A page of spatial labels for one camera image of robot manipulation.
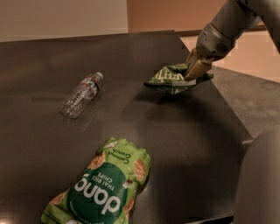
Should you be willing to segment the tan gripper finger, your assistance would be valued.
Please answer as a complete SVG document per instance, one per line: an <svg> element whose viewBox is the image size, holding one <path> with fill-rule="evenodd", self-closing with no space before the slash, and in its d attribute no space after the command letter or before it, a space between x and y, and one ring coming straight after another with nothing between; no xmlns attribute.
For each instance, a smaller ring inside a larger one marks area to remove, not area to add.
<svg viewBox="0 0 280 224"><path fill-rule="evenodd" d="M185 80L192 81L201 77L203 74L206 74L212 67L213 58L211 59L199 59L198 69L196 71L189 72L188 69L185 73Z"/></svg>
<svg viewBox="0 0 280 224"><path fill-rule="evenodd" d="M193 48L186 60L186 64L188 65L188 71L196 71L198 69L198 62L199 62L199 55L197 53L197 50Z"/></svg>

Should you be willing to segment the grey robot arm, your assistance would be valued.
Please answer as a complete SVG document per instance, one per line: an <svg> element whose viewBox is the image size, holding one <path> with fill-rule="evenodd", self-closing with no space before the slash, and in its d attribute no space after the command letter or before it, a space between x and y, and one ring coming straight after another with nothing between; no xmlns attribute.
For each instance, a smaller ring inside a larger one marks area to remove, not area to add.
<svg viewBox="0 0 280 224"><path fill-rule="evenodd" d="M213 62L229 54L245 31L260 22L280 52L280 0L227 0L199 34L186 60L185 80L196 80L207 73Z"/></svg>

